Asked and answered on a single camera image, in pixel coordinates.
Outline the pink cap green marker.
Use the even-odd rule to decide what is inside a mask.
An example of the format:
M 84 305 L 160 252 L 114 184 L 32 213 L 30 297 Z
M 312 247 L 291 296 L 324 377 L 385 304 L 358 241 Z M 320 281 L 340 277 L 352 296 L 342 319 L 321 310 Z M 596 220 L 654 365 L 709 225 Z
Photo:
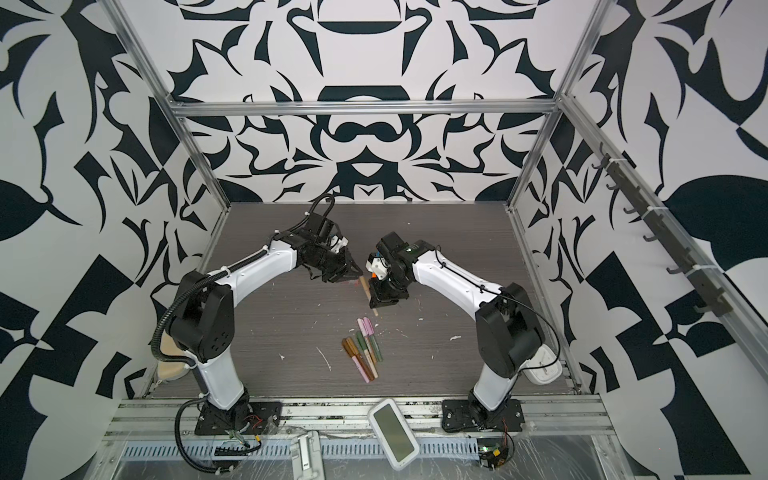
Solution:
M 366 330 L 367 338 L 370 340 L 370 343 L 372 345 L 372 349 L 373 349 L 374 355 L 375 355 L 375 357 L 376 357 L 376 359 L 378 361 L 382 361 L 383 360 L 383 356 L 382 356 L 381 350 L 379 348 L 379 345 L 377 343 L 377 340 L 375 338 L 374 325 L 373 325 L 373 323 L 371 322 L 371 320 L 368 317 L 364 317 L 363 318 L 363 323 L 365 325 L 365 330 Z

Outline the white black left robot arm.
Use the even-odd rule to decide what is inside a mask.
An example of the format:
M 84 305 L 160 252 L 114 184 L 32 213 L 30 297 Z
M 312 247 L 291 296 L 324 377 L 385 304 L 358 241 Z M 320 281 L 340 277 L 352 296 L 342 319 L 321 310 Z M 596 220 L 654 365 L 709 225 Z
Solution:
M 193 371 L 207 403 L 229 411 L 245 401 L 246 388 L 231 356 L 235 308 L 275 278 L 303 267 L 326 283 L 362 275 L 348 239 L 325 215 L 306 213 L 297 226 L 275 232 L 261 249 L 212 272 L 192 272 L 158 323 L 153 354 Z

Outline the gold cap beige marker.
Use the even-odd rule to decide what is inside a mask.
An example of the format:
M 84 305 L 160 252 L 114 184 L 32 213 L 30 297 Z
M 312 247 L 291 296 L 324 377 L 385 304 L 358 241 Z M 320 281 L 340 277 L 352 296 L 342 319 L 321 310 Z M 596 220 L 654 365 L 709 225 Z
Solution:
M 367 300 L 371 301 L 372 300 L 372 294 L 371 294 L 371 290 L 370 290 L 370 286 L 369 286 L 367 277 L 365 275 L 362 275 L 362 276 L 359 277 L 359 281 L 360 281 L 360 284 L 361 284 L 361 286 L 363 288 L 363 291 L 364 291 L 364 293 L 366 295 Z M 378 312 L 378 310 L 376 308 L 371 307 L 371 310 L 372 310 L 373 314 L 376 317 L 379 316 L 379 312 Z

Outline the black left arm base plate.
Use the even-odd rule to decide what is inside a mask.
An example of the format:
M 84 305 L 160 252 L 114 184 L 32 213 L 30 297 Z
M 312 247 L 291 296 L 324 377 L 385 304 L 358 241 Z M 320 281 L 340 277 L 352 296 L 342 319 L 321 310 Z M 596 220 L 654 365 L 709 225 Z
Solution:
M 229 410 L 221 410 L 204 403 L 195 427 L 198 436 L 224 435 L 237 432 L 244 435 L 259 435 L 278 427 L 281 422 L 283 404 L 279 401 L 244 401 Z

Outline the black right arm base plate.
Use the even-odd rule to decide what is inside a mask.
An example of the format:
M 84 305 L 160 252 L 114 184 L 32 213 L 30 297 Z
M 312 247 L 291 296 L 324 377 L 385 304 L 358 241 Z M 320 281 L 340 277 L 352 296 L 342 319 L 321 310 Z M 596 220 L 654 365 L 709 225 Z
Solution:
M 521 432 L 525 417 L 518 400 L 506 399 L 496 410 L 477 400 L 443 400 L 441 428 L 447 433 L 464 431 Z

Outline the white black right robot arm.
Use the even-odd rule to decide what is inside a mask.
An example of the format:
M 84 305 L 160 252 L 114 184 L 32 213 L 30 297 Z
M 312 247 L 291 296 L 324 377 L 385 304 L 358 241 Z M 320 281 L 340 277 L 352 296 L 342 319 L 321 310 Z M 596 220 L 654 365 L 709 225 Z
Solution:
M 423 240 L 404 241 L 397 233 L 384 236 L 366 261 L 372 308 L 395 305 L 410 297 L 409 287 L 428 287 L 458 306 L 473 321 L 483 368 L 472 398 L 494 411 L 509 397 L 515 380 L 528 366 L 546 336 L 542 319 L 527 293 L 486 281 L 449 260 Z

